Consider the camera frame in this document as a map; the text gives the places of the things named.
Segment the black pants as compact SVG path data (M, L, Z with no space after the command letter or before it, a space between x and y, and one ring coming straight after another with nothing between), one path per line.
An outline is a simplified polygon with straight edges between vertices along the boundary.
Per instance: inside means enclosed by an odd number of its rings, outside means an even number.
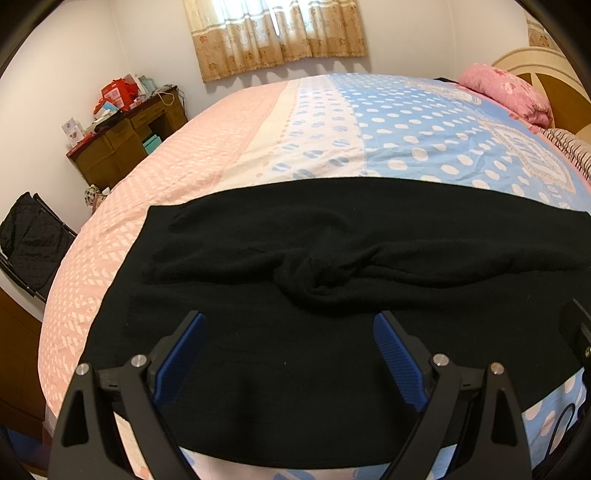
M434 353L504 364L528 409L579 368L558 318L590 302L590 199L392 178L298 180L153 206L82 360L148 353L205 316L162 414L180 446L249 465L386 464L417 419L373 338L394 314Z

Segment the striped pillow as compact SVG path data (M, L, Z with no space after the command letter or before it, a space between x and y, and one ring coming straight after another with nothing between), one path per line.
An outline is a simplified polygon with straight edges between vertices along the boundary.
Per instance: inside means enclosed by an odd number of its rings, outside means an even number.
M554 144L571 164L590 183L591 146L577 135L561 128L549 128L542 131L543 135Z

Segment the black folding chair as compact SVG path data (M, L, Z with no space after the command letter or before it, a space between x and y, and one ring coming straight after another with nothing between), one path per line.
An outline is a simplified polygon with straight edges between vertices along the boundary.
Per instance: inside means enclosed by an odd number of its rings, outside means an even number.
M31 297L47 301L77 234L35 193L23 193L1 223L1 270Z

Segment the cream wooden headboard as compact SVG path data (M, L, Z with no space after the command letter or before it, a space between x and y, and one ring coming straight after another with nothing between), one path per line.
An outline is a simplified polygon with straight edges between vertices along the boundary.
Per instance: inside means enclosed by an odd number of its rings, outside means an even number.
M590 142L590 97L563 54L542 47L520 48L499 58L493 66L526 80L550 102L552 127Z

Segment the pink floral pillow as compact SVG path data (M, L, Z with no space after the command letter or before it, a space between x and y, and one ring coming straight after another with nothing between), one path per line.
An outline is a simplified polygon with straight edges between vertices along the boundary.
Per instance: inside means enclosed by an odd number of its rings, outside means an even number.
M458 82L495 100L531 125L548 128L552 124L550 102L530 83L508 71L474 64L461 74Z

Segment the floral bag on floor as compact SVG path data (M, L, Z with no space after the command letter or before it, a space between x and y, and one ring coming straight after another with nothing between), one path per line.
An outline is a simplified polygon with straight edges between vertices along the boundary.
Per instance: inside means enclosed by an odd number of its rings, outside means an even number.
M91 214L105 201L108 194L103 193L97 186L90 185L84 192L84 202Z

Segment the brown wooden desk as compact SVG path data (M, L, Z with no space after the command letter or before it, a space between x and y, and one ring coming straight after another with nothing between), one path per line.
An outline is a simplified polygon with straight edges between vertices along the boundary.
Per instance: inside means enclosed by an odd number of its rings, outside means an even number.
M149 138L164 141L186 123L182 94L168 86L129 111L114 114L66 157L87 184L112 188L148 156L144 143Z

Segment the patterned bed sheet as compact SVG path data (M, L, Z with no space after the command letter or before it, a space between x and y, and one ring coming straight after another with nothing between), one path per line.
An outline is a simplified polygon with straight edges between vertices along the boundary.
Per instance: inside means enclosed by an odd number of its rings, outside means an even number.
M523 198L590 199L590 186L534 126L457 84L332 74L252 87L186 123L129 173L67 251L45 308L39 377L58 414L89 330L153 206L228 190L332 178L392 178ZM578 371L520 409L532 465L575 422L589 385ZM296 469L249 465L180 446L207 478L371 479L388 464Z

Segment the teal box under desk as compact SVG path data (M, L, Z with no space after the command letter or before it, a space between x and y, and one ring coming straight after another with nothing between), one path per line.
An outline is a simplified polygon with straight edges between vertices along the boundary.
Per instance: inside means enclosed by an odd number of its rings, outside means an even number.
M142 142L143 148L147 155L152 154L162 143L158 135L151 135L148 139Z

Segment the white greeting card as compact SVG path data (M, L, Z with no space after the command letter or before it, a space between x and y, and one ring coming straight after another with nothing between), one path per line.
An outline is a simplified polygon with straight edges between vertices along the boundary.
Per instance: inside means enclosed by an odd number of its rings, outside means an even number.
M74 118L70 118L62 125L62 131L66 135L71 147L75 147L86 136L84 128Z

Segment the red gift box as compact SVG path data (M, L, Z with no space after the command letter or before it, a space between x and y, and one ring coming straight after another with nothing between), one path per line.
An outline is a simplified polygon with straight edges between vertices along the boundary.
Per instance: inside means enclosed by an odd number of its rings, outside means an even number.
M107 102L118 110L127 112L137 98L138 91L137 84L133 80L127 81L124 78L112 80L101 89L101 98L95 105L93 113L97 114Z

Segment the beige floral curtain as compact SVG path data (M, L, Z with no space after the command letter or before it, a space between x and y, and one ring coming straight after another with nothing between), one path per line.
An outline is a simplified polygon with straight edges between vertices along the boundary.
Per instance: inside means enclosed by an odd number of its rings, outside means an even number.
M185 1L205 83L308 58L368 55L355 1Z

